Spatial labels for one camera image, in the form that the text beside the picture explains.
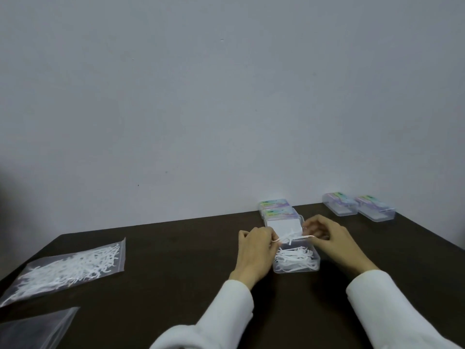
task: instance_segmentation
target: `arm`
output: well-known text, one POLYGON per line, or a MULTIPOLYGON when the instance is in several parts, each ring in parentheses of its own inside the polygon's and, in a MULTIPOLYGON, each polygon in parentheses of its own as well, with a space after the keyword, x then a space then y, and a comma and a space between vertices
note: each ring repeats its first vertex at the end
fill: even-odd
POLYGON ((164 332, 150 349, 235 349, 252 318, 252 287, 270 270, 279 247, 271 228, 239 232, 236 268, 229 280, 194 326, 174 326, 164 332))
POLYGON ((346 228, 321 215, 308 219, 303 227, 304 234, 315 236, 312 241, 316 246, 357 276, 347 287, 347 297, 375 349, 459 349, 415 310, 346 228))

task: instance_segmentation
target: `empty plastic bag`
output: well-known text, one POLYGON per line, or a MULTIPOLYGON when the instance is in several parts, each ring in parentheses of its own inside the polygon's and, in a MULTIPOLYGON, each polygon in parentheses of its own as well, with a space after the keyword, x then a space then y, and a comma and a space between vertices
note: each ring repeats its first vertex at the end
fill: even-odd
POLYGON ((0 348, 55 349, 79 308, 0 324, 0 348))
POLYGON ((125 249, 126 239, 92 250, 32 261, 0 298, 0 307, 121 272, 125 249))

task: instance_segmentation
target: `table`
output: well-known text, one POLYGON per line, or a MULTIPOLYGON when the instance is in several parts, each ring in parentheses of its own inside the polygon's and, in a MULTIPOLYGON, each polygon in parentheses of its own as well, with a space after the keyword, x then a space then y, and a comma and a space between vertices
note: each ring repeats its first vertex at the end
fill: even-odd
MULTIPOLYGON (((465 251, 400 214, 375 223, 360 214, 337 217, 321 203, 295 208, 346 226, 415 308, 465 348, 465 251)), ((79 306, 58 349, 148 349, 169 327, 201 317, 235 266, 238 231, 262 225, 259 212, 246 212, 61 235, 30 261, 126 237, 125 271, 13 303, 0 309, 0 321, 79 306)), ((270 272, 257 284, 240 348, 371 347, 345 294, 349 278, 319 253, 320 271, 270 272)), ((0 281, 2 293, 23 266, 0 281)))

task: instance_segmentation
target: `person's right hand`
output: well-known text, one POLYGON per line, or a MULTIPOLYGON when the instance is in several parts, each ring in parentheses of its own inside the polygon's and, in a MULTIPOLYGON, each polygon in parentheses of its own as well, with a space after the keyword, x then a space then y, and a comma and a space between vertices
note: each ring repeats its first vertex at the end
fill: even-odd
POLYGON ((312 235, 311 241, 321 248, 334 262, 348 268, 355 274, 379 268, 365 256, 346 228, 338 223, 315 215, 307 219, 302 227, 304 235, 312 235))

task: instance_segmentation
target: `white shirt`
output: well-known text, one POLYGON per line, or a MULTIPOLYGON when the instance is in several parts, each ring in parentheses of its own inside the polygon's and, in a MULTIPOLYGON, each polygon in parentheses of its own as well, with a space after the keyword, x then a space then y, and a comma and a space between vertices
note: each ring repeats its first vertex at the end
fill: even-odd
MULTIPOLYGON (((386 272, 361 274, 346 293, 375 349, 460 349, 415 310, 386 272)), ((226 281, 195 326, 170 328, 150 349, 236 349, 252 311, 249 289, 240 281, 226 281)))

